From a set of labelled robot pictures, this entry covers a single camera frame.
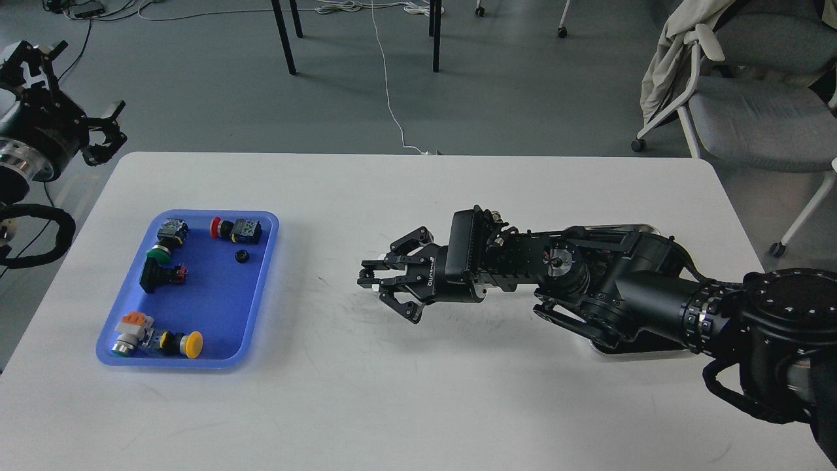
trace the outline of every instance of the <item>white cable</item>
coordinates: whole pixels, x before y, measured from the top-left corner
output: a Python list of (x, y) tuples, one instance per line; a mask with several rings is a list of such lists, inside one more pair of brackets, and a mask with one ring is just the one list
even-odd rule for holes
[[(424, 5), (418, 5), (415, 2), (394, 2), (394, 3), (379, 3), (375, 5), (375, 8), (391, 8), (391, 7), (403, 7), (404, 11), (410, 13), (411, 15), (424, 15), (430, 16), (430, 6), (429, 0), (422, 0)], [(335, 12), (359, 12), (361, 10), (366, 10), (372, 8), (372, 3), (362, 3), (362, 2), (355, 2), (352, 0), (347, 0), (345, 2), (336, 2), (333, 0), (317, 0), (317, 2), (324, 3), (325, 5), (321, 5), (316, 8), (297, 8), (296, 11), (298, 12), (317, 12), (321, 15), (327, 15), (329, 13)], [(136, 9), (136, 15), (142, 19), (147, 21), (173, 21), (178, 19), (188, 19), (188, 18), (197, 18), (202, 16), (208, 15), (223, 15), (227, 13), (262, 13), (262, 12), (273, 12), (272, 8), (261, 8), (255, 10), (228, 10), (222, 12), (206, 12), (206, 13), (195, 13), (191, 15), (181, 16), (181, 17), (174, 17), (174, 18), (148, 18), (142, 16), (142, 10), (146, 9), (149, 5), (154, 3), (153, 0), (146, 0), (143, 4), (140, 5), (139, 8)]]
[(401, 127), (401, 123), (398, 122), (398, 119), (395, 117), (395, 112), (393, 112), (392, 103), (389, 100), (389, 77), (387, 74), (387, 56), (383, 53), (383, 44), (381, 44), (381, 38), (377, 34), (377, 22), (375, 21), (375, 8), (379, 7), (375, 6), (375, 0), (370, 0), (370, 2), (370, 9), (372, 10), (372, 24), (375, 25), (375, 39), (377, 39), (377, 46), (381, 48), (381, 59), (383, 60), (383, 84), (387, 90), (387, 108), (389, 109), (389, 115), (393, 117), (395, 125), (398, 126), (398, 130), (401, 132), (401, 147), (405, 149), (415, 149), (418, 153), (422, 155), (429, 155), (429, 153), (426, 153), (415, 146), (408, 146), (407, 143), (404, 141), (404, 128)]
[(345, 0), (343, 2), (337, 2), (333, 0), (317, 0), (317, 2), (325, 3), (325, 5), (321, 5), (317, 8), (314, 8), (314, 10), (321, 15), (327, 15), (329, 13), (335, 12), (356, 13), (361, 10), (373, 8), (404, 7), (404, 11), (410, 13), (411, 15), (430, 16), (429, 0), (422, 0), (422, 3), (424, 3), (424, 5), (418, 5), (416, 2), (391, 2), (379, 3), (378, 5), (375, 5), (374, 2), (363, 3), (356, 2), (354, 0)]

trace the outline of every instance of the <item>power cord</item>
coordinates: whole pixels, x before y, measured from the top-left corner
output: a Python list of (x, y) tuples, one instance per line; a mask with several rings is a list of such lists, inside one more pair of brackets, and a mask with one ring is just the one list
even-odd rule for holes
[(395, 117), (395, 112), (393, 111), (393, 105), (389, 99), (389, 76), (387, 74), (387, 55), (383, 52), (383, 44), (381, 44), (381, 37), (378, 35), (377, 32), (377, 22), (375, 21), (375, 0), (370, 0), (372, 10), (372, 24), (375, 25), (375, 39), (377, 39), (377, 45), (381, 49), (381, 59), (383, 60), (383, 84), (387, 91), (387, 109), (389, 109), (389, 115), (393, 117), (393, 121), (395, 121), (395, 125), (398, 126), (398, 130), (401, 132), (401, 147), (405, 149), (415, 149), (418, 153), (422, 155), (429, 155), (425, 151), (415, 147), (415, 146), (408, 146), (407, 143), (404, 141), (404, 128), (401, 127), (401, 123), (398, 122), (398, 119)]
[(88, 41), (90, 41), (90, 30), (91, 29), (93, 29), (93, 20), (92, 19), (87, 23), (87, 34), (85, 35), (85, 43), (81, 45), (81, 52), (79, 52), (79, 55), (75, 57), (75, 60), (73, 61), (73, 63), (70, 64), (69, 67), (67, 67), (67, 69), (64, 70), (64, 72), (61, 72), (61, 75), (58, 76), (59, 81), (61, 81), (61, 79), (64, 78), (64, 76), (67, 74), (67, 72), (69, 72), (73, 67), (75, 67), (76, 64), (79, 63), (79, 61), (81, 60), (81, 56), (85, 54), (85, 50), (87, 50), (87, 43), (88, 43)]
[(329, 13), (335, 12), (350, 12), (356, 13), (361, 10), (366, 9), (374, 9), (374, 8), (391, 8), (391, 7), (404, 7), (404, 11), (410, 13), (411, 15), (424, 15), (430, 16), (430, 1), (429, 0), (422, 0), (424, 5), (418, 5), (415, 2), (393, 2), (393, 3), (379, 3), (375, 5), (374, 2), (372, 3), (363, 3), (363, 2), (354, 2), (352, 0), (346, 0), (345, 2), (334, 2), (332, 0), (317, 0), (317, 2), (325, 3), (325, 5), (321, 5), (320, 7), (314, 8), (314, 10), (321, 14), (327, 15)]
[[(46, 182), (44, 182), (44, 193), (46, 193), (46, 195), (47, 195), (47, 201), (49, 201), (49, 205), (54, 208), (55, 207), (55, 202), (53, 202), (52, 196), (49, 195), (49, 190), (47, 189), (47, 183)], [(52, 222), (51, 220), (48, 220), (47, 223), (44, 224), (44, 227), (41, 228), (41, 231), (24, 248), (20, 249), (20, 252), (18, 252), (18, 254), (14, 257), (18, 258), (19, 256), (21, 256), (26, 251), (26, 249), (31, 247), (32, 244), (34, 244), (35, 241), (44, 233), (44, 231), (47, 230), (47, 227), (49, 226), (49, 223), (51, 223), (51, 222)], [(6, 272), (8, 272), (8, 267), (6, 267), (6, 269), (3, 270), (2, 273), (0, 273), (0, 278), (3, 278), (3, 276), (6, 274)]]

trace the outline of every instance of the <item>orange component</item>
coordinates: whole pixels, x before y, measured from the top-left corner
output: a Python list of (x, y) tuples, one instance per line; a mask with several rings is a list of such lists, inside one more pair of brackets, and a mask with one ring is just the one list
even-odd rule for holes
[(130, 311), (127, 315), (122, 316), (122, 322), (143, 325), (146, 322), (146, 315), (139, 311)]

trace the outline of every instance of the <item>cloth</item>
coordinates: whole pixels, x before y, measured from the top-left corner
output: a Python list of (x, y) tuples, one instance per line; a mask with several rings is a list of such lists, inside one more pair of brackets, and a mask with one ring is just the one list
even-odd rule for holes
[[(684, 54), (686, 46), (683, 44), (686, 33), (698, 23), (715, 28), (718, 19), (733, 3), (735, 0), (683, 0), (665, 22), (654, 57), (642, 79), (639, 105), (645, 123), (667, 104), (669, 92), (674, 89), (676, 96), (688, 78), (688, 74), (680, 74), (684, 65), (688, 65), (688, 55)], [(837, 28), (837, 0), (824, 1), (822, 20), (831, 28)], [(755, 74), (766, 72), (756, 70), (748, 73), (754, 78)], [(810, 85), (810, 80), (805, 77), (798, 81), (807, 81), (806, 85)]]

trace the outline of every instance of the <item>black cable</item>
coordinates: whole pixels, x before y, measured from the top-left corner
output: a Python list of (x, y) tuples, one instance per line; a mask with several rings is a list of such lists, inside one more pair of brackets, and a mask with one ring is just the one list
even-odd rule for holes
[(81, 45), (81, 52), (79, 52), (78, 57), (75, 58), (72, 64), (67, 67), (67, 69), (59, 75), (58, 80), (61, 81), (64, 78), (64, 75), (69, 72), (76, 64), (79, 63), (81, 60), (81, 56), (85, 54), (85, 50), (87, 49), (87, 42), (90, 40), (90, 30), (93, 29), (93, 20), (91, 19), (89, 23), (87, 23), (87, 35), (85, 36), (85, 43)]
[[(49, 195), (49, 190), (47, 189), (47, 183), (46, 182), (44, 182), (44, 193), (46, 193), (46, 195), (47, 195), (47, 200), (49, 201), (49, 205), (54, 208), (55, 207), (55, 202), (53, 202), (52, 196)], [(26, 251), (26, 249), (31, 247), (32, 244), (34, 244), (35, 241), (44, 233), (44, 231), (47, 230), (47, 227), (49, 226), (49, 223), (51, 223), (51, 222), (52, 222), (51, 220), (48, 220), (47, 223), (44, 224), (44, 227), (41, 228), (41, 231), (24, 248), (20, 249), (20, 252), (18, 252), (18, 254), (14, 257), (15, 258), (20, 257)], [(5, 275), (6, 272), (8, 272), (8, 267), (6, 267), (6, 269), (3, 270), (3, 273), (0, 273), (0, 278), (3, 278), (3, 275)]]

